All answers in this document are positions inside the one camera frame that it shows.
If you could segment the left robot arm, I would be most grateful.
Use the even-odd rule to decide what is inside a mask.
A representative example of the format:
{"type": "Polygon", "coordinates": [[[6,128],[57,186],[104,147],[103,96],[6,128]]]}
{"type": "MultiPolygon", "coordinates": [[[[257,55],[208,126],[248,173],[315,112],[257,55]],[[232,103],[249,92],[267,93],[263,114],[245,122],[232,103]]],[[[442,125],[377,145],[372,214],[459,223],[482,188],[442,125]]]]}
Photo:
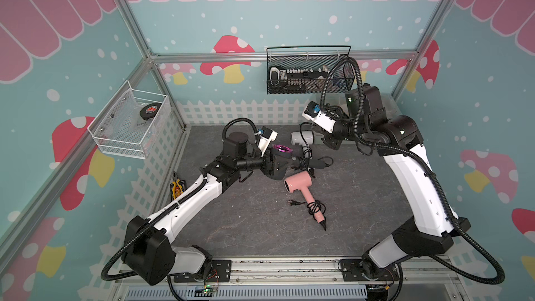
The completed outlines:
{"type": "Polygon", "coordinates": [[[197,213],[242,181],[242,172],[253,174],[260,169],[271,174],[269,150],[277,136],[270,128],[257,128],[248,118],[227,123],[221,153],[202,167],[199,178],[171,203],[147,218],[136,216],[128,223],[125,242],[104,265],[101,279],[139,276],[151,286],[180,274],[207,280],[212,256],[199,246],[177,247],[174,242],[197,213]]]}

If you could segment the black red tape measure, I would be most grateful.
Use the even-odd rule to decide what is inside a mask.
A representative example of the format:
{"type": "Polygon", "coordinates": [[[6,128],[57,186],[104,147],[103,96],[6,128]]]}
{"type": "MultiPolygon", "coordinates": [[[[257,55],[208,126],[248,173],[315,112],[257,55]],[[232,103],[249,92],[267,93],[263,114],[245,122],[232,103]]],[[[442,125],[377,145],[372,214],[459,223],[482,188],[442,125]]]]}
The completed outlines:
{"type": "Polygon", "coordinates": [[[148,104],[140,110],[139,115],[144,121],[149,121],[156,117],[161,107],[162,103],[148,104]]]}

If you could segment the white hair dryer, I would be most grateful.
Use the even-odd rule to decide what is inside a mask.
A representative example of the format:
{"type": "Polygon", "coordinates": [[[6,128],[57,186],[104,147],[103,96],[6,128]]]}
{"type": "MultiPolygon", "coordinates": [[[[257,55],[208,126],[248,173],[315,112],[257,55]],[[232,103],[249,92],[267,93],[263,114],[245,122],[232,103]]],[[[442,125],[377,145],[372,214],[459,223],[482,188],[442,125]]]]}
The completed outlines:
{"type": "Polygon", "coordinates": [[[291,144],[299,146],[312,145],[314,141],[314,134],[312,131],[296,131],[291,133],[291,144]]]}

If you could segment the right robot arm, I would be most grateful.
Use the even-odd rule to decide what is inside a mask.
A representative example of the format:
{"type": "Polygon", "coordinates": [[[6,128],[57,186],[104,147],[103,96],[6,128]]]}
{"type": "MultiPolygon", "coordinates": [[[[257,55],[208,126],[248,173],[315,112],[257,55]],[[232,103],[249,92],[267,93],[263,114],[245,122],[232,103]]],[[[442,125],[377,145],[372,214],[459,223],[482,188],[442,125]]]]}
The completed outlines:
{"type": "Polygon", "coordinates": [[[505,280],[505,271],[498,261],[470,237],[468,219],[458,217],[447,201],[442,186],[427,159],[423,137],[415,121],[409,116],[388,119],[378,88],[362,82],[355,59],[338,61],[329,69],[320,104],[313,108],[322,118],[319,126],[323,141],[331,149],[340,148],[343,141],[353,141],[359,152],[369,148],[389,165],[405,194],[412,217],[390,236],[368,249],[362,256],[364,276],[374,280],[391,264],[400,264],[412,257],[428,256],[455,273],[480,284],[498,285],[505,280]],[[325,95],[337,75],[355,82],[356,87],[345,94],[348,109],[325,104],[325,95]],[[463,238],[494,267],[494,277],[479,277],[467,273],[440,255],[454,244],[455,237],[463,238]]]}

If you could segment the black white power strip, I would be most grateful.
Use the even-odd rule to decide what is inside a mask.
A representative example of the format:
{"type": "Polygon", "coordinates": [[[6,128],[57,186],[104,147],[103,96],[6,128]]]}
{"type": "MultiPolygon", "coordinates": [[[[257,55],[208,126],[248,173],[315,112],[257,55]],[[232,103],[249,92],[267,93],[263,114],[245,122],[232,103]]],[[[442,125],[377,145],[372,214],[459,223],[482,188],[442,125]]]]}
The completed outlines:
{"type": "Polygon", "coordinates": [[[313,69],[284,69],[273,66],[268,74],[267,86],[279,90],[316,90],[322,89],[330,71],[325,67],[313,69]]]}

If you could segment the green clear storage box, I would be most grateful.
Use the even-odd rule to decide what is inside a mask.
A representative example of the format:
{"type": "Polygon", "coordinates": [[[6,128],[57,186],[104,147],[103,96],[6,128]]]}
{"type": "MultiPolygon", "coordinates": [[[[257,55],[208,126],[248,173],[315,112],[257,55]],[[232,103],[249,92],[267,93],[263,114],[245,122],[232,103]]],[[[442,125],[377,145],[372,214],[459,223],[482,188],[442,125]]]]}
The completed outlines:
{"type": "MultiPolygon", "coordinates": [[[[400,116],[401,110],[398,105],[395,103],[393,97],[387,93],[380,94],[383,107],[385,108],[385,114],[388,120],[393,119],[396,116],[400,116]]],[[[303,136],[309,144],[322,144],[323,138],[325,138],[324,132],[318,127],[313,126],[310,130],[305,130],[303,136]]]]}

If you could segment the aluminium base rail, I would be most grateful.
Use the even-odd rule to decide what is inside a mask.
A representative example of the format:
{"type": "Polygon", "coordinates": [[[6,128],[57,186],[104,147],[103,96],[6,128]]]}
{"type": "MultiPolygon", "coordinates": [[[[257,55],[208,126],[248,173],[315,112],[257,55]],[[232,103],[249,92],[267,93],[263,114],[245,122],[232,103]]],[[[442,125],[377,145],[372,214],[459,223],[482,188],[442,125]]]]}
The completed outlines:
{"type": "Polygon", "coordinates": [[[230,257],[219,278],[172,280],[150,286],[140,278],[113,283],[109,300],[468,300],[457,275],[430,259],[390,268],[376,281],[350,272],[349,259],[230,257]]]}

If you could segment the black hair dryer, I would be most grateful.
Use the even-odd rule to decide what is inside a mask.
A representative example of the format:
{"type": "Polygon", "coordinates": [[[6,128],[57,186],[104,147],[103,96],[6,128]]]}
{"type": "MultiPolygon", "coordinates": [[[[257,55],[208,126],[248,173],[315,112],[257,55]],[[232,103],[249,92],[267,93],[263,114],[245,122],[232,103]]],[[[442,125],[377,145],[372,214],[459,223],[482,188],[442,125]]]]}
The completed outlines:
{"type": "Polygon", "coordinates": [[[274,144],[267,150],[263,174],[270,179],[282,180],[288,169],[308,171],[309,169],[325,169],[329,167],[326,161],[313,159],[311,153],[294,156],[293,149],[288,146],[274,144]]]}

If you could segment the yellow black pliers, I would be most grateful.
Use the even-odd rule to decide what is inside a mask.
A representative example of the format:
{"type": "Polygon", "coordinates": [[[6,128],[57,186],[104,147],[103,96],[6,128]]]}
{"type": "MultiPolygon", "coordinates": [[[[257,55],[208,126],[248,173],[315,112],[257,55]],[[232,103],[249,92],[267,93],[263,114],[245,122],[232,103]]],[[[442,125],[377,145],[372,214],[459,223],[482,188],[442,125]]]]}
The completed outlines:
{"type": "Polygon", "coordinates": [[[184,179],[180,179],[178,177],[178,174],[174,171],[171,177],[171,183],[170,183],[170,195],[171,200],[177,199],[179,196],[182,195],[182,193],[185,192],[187,188],[187,183],[184,179]]]}

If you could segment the pink hair dryer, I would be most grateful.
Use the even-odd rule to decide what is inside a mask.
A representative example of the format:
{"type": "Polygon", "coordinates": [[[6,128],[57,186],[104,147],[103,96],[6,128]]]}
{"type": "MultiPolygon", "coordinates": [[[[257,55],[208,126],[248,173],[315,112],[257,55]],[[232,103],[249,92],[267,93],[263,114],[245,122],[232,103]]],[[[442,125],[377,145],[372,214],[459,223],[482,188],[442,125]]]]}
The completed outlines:
{"type": "Polygon", "coordinates": [[[291,199],[288,201],[288,204],[290,206],[305,205],[310,216],[312,216],[326,231],[326,206],[320,200],[314,199],[309,189],[312,186],[312,177],[310,174],[307,171],[294,174],[284,180],[284,185],[288,193],[300,192],[304,197],[303,202],[298,202],[294,199],[291,199]]]}

